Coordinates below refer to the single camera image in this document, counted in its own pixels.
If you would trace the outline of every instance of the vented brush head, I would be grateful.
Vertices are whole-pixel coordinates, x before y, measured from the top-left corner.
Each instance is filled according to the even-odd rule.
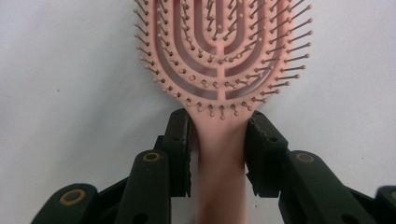
[[[140,60],[189,113],[251,111],[300,77],[305,66],[291,63],[309,58],[302,39],[312,31],[295,33],[312,19],[293,26],[311,8],[304,0],[135,1]]]

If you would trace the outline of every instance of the white background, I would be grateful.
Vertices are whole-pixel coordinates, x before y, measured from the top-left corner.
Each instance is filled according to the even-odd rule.
[[[261,111],[290,149],[374,196],[396,185],[396,1],[311,2],[307,70]],[[180,108],[138,60],[134,7],[0,1],[0,223],[29,223],[69,184],[123,179]],[[249,195],[251,223],[282,223],[276,200]],[[174,223],[191,223],[193,200],[173,207]]]

